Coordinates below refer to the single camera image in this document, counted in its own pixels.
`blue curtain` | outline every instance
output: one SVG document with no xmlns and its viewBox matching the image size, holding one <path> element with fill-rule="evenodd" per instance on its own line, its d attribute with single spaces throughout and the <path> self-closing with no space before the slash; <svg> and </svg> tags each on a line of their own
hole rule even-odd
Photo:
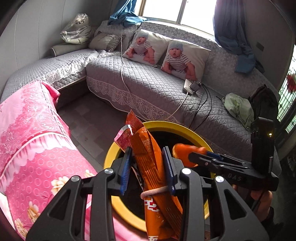
<svg viewBox="0 0 296 241">
<path fill-rule="evenodd" d="M 119 0 L 108 24 L 122 24 L 124 27 L 146 21 L 146 18 L 137 16 L 134 11 L 137 0 Z"/>
<path fill-rule="evenodd" d="M 217 0 L 213 21 L 216 42 L 229 53 L 238 55 L 235 72 L 248 74 L 256 67 L 264 73 L 246 39 L 242 0 Z"/>
</svg>

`transparent plastic wrap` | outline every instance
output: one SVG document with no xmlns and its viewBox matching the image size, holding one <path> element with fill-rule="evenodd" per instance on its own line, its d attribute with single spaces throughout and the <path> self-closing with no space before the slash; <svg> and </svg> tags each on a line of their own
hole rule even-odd
<svg viewBox="0 0 296 241">
<path fill-rule="evenodd" d="M 70 44 L 83 44 L 93 37 L 94 30 L 89 24 L 89 17 L 79 13 L 61 32 L 61 38 Z"/>
</svg>

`black backpack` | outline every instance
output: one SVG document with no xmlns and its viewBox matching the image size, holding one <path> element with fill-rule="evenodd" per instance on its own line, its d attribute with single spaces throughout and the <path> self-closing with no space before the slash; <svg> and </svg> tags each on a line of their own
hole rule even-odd
<svg viewBox="0 0 296 241">
<path fill-rule="evenodd" d="M 279 108 L 276 96 L 271 89 L 266 85 L 260 86 L 248 100 L 254 111 L 254 119 L 263 117 L 276 123 Z"/>
</svg>

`pink hair tie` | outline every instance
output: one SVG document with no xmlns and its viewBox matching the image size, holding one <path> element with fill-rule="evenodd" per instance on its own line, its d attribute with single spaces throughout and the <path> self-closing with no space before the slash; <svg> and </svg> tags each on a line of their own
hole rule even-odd
<svg viewBox="0 0 296 241">
<path fill-rule="evenodd" d="M 164 186 L 161 188 L 156 188 L 156 189 L 151 189 L 148 191 L 144 191 L 141 193 L 141 199 L 144 199 L 147 196 L 152 196 L 158 193 L 163 193 L 163 192 L 167 192 L 168 191 L 168 186 Z"/>
</svg>

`blue knit hat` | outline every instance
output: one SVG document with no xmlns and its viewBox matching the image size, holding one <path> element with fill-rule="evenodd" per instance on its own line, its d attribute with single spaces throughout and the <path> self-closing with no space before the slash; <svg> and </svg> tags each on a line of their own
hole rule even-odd
<svg viewBox="0 0 296 241">
<path fill-rule="evenodd" d="M 170 46 L 168 50 L 172 48 L 180 49 L 183 52 L 183 44 L 180 41 L 176 41 L 176 40 L 170 41 Z"/>
<path fill-rule="evenodd" d="M 148 39 L 148 36 L 149 36 L 149 34 L 147 32 L 141 31 L 138 33 L 137 38 L 144 37 L 144 38 Z"/>
</svg>

